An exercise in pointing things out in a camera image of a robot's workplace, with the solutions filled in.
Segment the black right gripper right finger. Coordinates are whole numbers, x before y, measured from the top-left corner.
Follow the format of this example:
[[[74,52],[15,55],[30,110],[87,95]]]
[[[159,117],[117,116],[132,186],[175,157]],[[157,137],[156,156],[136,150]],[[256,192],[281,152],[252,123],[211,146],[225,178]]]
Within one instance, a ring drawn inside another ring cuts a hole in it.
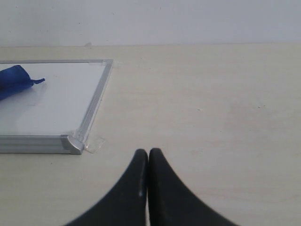
[[[234,226],[177,176],[159,148],[150,150],[148,204],[152,226]]]

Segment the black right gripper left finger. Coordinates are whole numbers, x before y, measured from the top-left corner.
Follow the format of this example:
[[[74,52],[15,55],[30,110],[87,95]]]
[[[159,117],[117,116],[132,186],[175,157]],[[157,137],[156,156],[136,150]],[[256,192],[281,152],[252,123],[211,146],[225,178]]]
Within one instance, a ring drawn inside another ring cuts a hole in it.
[[[69,226],[145,226],[148,155],[138,149],[113,188]]]

